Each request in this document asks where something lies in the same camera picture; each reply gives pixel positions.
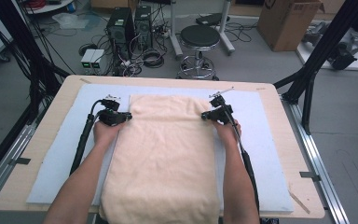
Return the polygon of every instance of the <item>beige towel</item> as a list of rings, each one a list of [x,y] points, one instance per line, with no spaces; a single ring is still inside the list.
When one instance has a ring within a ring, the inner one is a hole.
[[[216,223],[210,109],[185,96],[133,95],[103,186],[109,223]]]

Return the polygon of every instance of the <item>wooden tabletop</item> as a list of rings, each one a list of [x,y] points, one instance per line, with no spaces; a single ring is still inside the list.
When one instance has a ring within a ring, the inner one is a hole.
[[[289,120],[275,87],[267,83],[225,82],[210,80],[185,80],[140,77],[90,77],[69,76],[48,112],[39,124],[33,138],[22,153],[23,158],[31,159],[28,165],[17,164],[0,192],[0,210],[4,211],[47,211],[48,205],[29,204],[28,195],[36,180],[40,165],[53,143],[66,114],[71,108],[78,91],[85,84],[115,84],[149,87],[203,88],[226,90],[235,86],[237,91],[257,91],[263,103],[268,125],[281,161],[284,176],[295,211],[291,214],[261,213],[261,217],[324,217],[316,188],[310,178],[302,178],[299,172],[307,172]],[[92,206],[97,213],[98,207]]]

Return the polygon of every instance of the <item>person's forearm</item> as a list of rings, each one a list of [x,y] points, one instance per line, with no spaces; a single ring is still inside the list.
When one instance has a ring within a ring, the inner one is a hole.
[[[85,223],[109,146],[96,145],[63,184],[44,223]]]
[[[237,143],[225,143],[225,149],[225,223],[259,223],[252,182],[241,160]]]

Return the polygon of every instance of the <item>stool seat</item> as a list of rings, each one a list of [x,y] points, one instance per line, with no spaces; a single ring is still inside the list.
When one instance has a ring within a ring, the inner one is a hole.
[[[220,41],[219,32],[206,25],[187,26],[182,30],[180,36],[183,45],[197,50],[214,48]]]

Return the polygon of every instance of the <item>round stool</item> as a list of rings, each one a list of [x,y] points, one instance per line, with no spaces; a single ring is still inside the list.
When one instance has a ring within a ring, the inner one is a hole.
[[[192,25],[183,29],[180,37],[185,47],[194,49],[196,52],[194,56],[186,56],[182,60],[176,78],[182,78],[181,75],[185,74],[194,78],[213,76],[213,80],[219,80],[214,71],[213,62],[202,56],[203,51],[214,49],[219,43],[219,32],[206,25]]]

